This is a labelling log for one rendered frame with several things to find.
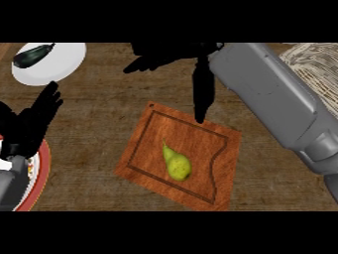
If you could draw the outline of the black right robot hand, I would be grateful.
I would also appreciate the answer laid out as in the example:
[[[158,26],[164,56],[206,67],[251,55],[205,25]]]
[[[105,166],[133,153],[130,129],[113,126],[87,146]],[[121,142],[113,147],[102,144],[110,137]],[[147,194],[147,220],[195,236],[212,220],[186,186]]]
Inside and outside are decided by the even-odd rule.
[[[215,77],[209,70],[208,55],[223,48],[223,43],[144,43],[133,42],[137,59],[124,68],[124,73],[155,70],[180,59],[195,59],[192,74],[195,120],[203,123],[205,114],[215,98]]]

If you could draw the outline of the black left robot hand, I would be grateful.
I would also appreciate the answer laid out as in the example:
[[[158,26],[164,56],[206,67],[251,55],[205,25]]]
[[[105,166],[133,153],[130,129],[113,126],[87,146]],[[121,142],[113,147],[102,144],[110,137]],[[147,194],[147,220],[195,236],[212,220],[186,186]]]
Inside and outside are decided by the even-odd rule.
[[[29,159],[38,152],[50,122],[63,100],[59,85],[51,81],[32,105],[16,114],[0,101],[0,159],[10,161],[19,155]]]

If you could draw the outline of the brown wooden cutting board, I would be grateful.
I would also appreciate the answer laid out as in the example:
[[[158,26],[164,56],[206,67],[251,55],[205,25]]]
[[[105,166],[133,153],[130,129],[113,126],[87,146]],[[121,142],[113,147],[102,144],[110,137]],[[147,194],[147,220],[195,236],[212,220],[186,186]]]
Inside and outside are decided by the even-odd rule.
[[[226,210],[242,133],[150,101],[113,173],[195,210]]]

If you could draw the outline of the green pear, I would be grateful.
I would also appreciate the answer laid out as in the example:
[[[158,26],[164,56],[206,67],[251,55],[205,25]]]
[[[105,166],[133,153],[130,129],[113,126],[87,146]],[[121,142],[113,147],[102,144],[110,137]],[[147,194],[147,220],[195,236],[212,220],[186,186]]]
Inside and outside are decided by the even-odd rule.
[[[183,182],[192,174],[192,164],[186,156],[162,144],[162,157],[170,178]]]

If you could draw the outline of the pale wicker basket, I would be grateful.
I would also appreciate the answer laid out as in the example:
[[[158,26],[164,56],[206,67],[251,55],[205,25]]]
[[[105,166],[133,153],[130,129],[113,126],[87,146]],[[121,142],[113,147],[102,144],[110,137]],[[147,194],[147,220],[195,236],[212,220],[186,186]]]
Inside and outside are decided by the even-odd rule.
[[[338,119],[338,43],[299,43],[279,55]]]

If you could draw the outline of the red rimmed white plate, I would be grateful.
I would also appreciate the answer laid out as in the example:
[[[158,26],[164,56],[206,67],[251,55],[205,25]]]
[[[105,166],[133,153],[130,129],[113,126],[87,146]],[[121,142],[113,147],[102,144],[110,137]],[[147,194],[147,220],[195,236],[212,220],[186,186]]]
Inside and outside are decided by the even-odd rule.
[[[29,184],[20,202],[13,208],[14,211],[31,210],[45,186],[45,181],[50,173],[50,166],[51,166],[50,148],[47,142],[43,142],[35,156],[28,160]],[[0,170],[9,170],[10,168],[12,163],[0,159]]]

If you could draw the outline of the dark green eggplant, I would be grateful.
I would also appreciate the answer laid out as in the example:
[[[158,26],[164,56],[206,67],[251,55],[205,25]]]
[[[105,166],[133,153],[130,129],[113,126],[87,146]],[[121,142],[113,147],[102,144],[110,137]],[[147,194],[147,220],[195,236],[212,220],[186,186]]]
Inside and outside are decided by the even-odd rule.
[[[17,68],[28,68],[31,67],[48,54],[48,52],[53,50],[54,43],[50,43],[48,45],[40,45],[25,52],[19,53],[13,57],[13,66]]]

